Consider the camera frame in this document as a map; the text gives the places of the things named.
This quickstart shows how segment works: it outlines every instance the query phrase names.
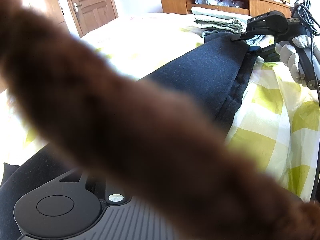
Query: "dark gray fabric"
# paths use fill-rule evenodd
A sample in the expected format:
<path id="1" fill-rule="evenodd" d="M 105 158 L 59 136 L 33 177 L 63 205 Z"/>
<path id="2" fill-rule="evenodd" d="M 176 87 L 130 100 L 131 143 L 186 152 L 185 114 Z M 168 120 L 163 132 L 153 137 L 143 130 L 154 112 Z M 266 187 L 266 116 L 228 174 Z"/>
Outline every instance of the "dark gray fabric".
<path id="1" fill-rule="evenodd" d="M 205 44 L 169 62 L 145 78 L 193 96 L 212 120 L 230 129 L 241 106 L 256 56 L 246 55 L 244 41 L 232 42 L 231 33 L 215 33 Z"/>
<path id="2" fill-rule="evenodd" d="M 8 163 L 4 163 L 3 164 L 3 177 L 2 177 L 2 181 L 1 181 L 1 185 L 4 184 L 7 179 L 19 168 L 19 165 L 10 165 Z"/>
<path id="3" fill-rule="evenodd" d="M 7 179 L 0 187 L 0 240 L 17 240 L 21 236 L 13 217 L 19 198 L 71 168 L 53 159 L 50 147 L 46 146 Z"/>

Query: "black cable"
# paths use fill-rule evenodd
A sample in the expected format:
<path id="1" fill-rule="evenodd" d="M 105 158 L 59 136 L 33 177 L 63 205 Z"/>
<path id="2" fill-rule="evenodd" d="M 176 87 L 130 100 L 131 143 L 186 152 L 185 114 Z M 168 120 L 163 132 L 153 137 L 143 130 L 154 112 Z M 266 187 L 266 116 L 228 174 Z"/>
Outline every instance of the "black cable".
<path id="1" fill-rule="evenodd" d="M 290 4 L 292 7 L 294 7 L 291 3 L 287 2 L 287 1 L 285 1 L 285 2 L 288 3 L 288 4 Z"/>
<path id="2" fill-rule="evenodd" d="M 319 101 L 319 110 L 320 110 L 320 89 L 319 89 L 319 83 L 318 83 L 318 77 L 316 75 L 316 70 L 314 66 L 314 55 L 313 55 L 313 36 L 320 36 L 320 33 L 318 30 L 315 28 L 315 24 L 319 27 L 319 23 L 313 18 L 311 12 L 310 12 L 310 7 L 311 7 L 311 2 L 310 0 L 303 0 L 303 3 L 300 3 L 301 0 L 297 0 L 294 4 L 295 7 L 293 8 L 292 11 L 292 18 L 295 16 L 297 13 L 297 16 L 300 20 L 300 22 L 304 25 L 304 27 L 309 30 L 311 34 L 311 64 L 313 67 L 313 73 L 315 75 L 315 80 L 316 80 L 316 88 L 317 88 L 317 94 L 318 94 L 318 101 Z M 317 186 L 319 183 L 319 174 L 320 174 L 320 145 L 319 145 L 319 151 L 318 151 L 318 158 L 317 158 L 317 166 L 316 166 L 316 175 L 315 175 L 315 180 L 313 182 L 313 187 L 312 187 L 312 192 L 311 192 L 311 201 L 314 201 L 316 199 L 316 192 L 317 192 Z"/>

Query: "plastic bag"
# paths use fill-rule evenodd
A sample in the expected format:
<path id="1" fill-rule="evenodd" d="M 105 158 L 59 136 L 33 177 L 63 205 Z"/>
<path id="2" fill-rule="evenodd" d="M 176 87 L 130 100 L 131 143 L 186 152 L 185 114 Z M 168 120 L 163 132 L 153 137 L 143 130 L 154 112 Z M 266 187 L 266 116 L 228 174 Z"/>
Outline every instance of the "plastic bag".
<path id="1" fill-rule="evenodd" d="M 220 0 L 205 0 L 205 2 L 209 5 L 218 5 L 219 3 L 221 3 Z"/>
<path id="2" fill-rule="evenodd" d="M 196 0 L 195 3 L 196 4 L 205 4 L 205 0 Z"/>
<path id="3" fill-rule="evenodd" d="M 218 3 L 219 6 L 226 6 L 226 7 L 236 7 L 242 8 L 243 2 L 240 1 L 233 1 L 233 0 L 222 0 L 222 2 Z"/>
<path id="4" fill-rule="evenodd" d="M 209 4 L 209 5 L 218 5 L 220 0 L 196 0 L 196 4 Z"/>

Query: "wooden tv stand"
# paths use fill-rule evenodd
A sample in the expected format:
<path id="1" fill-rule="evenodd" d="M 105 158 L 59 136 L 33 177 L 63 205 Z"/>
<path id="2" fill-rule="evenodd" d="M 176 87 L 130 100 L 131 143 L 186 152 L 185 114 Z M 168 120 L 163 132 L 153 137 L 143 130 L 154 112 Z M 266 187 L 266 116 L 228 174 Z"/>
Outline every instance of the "wooden tv stand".
<path id="1" fill-rule="evenodd" d="M 282 12 L 287 18 L 291 18 L 290 6 L 271 0 L 239 0 L 244 3 L 243 8 L 196 4 L 195 1 L 196 0 L 161 0 L 161 3 L 164 13 L 191 14 L 191 7 L 195 6 L 250 15 L 251 17 L 276 10 Z"/>

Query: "gloved hand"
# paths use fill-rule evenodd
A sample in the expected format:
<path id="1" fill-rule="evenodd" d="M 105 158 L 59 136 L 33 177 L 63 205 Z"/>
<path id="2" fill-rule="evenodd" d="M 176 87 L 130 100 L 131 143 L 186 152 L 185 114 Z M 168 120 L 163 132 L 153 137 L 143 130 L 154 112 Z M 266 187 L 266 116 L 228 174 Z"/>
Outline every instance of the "gloved hand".
<path id="1" fill-rule="evenodd" d="M 299 48 L 311 48 L 311 38 L 307 35 L 300 35 L 292 39 L 292 41 Z M 305 87 L 304 74 L 300 73 L 298 67 L 300 58 L 294 46 L 283 44 L 282 42 L 277 43 L 276 52 L 280 55 L 280 60 L 289 68 L 293 80 Z M 315 42 L 313 42 L 313 54 L 320 61 L 320 49 Z"/>

